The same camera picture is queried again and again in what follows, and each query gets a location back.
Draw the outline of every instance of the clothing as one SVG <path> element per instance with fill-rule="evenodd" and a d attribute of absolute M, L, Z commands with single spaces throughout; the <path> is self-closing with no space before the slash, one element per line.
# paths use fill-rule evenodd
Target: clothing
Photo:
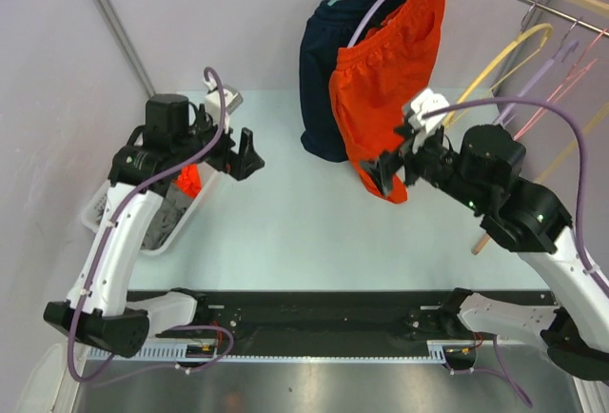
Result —
<path fill-rule="evenodd" d="M 403 137 L 394 128 L 403 122 L 403 106 L 429 84 L 440 46 L 445 0 L 407 0 L 381 28 L 372 28 L 351 49 L 339 49 L 330 78 L 332 111 L 346 152 L 364 186 L 383 197 L 360 168 L 360 161 L 394 150 Z M 407 198 L 394 177 L 395 204 Z"/>
<path fill-rule="evenodd" d="M 367 30 L 405 0 L 387 0 Z M 300 100 L 304 122 L 301 136 L 309 153 L 335 163 L 347 160 L 344 141 L 332 114 L 328 84 L 336 68 L 338 49 L 346 47 L 363 16 L 376 0 L 341 0 L 333 6 L 323 1 L 306 22 L 300 48 Z"/>

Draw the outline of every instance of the orange shorts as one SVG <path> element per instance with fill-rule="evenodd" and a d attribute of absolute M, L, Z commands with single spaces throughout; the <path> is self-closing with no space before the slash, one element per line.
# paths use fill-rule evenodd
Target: orange shorts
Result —
<path fill-rule="evenodd" d="M 360 161 L 393 150 L 403 137 L 393 129 L 403 122 L 402 107 L 429 84 L 440 46 L 445 0 L 406 0 L 379 29 L 351 49 L 339 49 L 330 78 L 332 112 L 346 153 L 363 185 L 383 197 L 360 168 Z M 393 178 L 386 199 L 406 200 L 406 188 Z"/>

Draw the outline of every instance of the white plastic basket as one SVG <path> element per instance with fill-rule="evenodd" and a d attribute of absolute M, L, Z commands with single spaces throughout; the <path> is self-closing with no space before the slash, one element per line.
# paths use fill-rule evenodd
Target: white plastic basket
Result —
<path fill-rule="evenodd" d="M 203 183 L 203 189 L 197 195 L 195 199 L 191 202 L 190 206 L 180 218 L 180 221 L 176 225 L 176 227 L 171 231 L 167 239 L 163 242 L 161 246 L 156 249 L 142 249 L 141 252 L 146 254 L 147 256 L 158 256 L 163 253 L 173 239 L 176 237 L 180 229 L 184 227 L 190 215 L 192 215 L 193 210 L 196 206 L 198 206 L 202 201 L 206 194 L 214 187 L 214 183 L 218 179 L 218 171 L 214 168 L 208 166 L 206 163 L 201 163 L 197 166 L 199 169 L 199 175 L 201 177 L 201 181 Z M 93 232 L 97 233 L 99 230 L 99 223 L 102 220 L 102 214 L 104 213 L 104 208 L 106 207 L 106 194 L 110 187 L 110 181 L 106 180 L 95 192 L 93 197 L 88 201 L 87 205 L 83 209 L 80 214 L 80 221 L 83 225 L 91 229 Z"/>

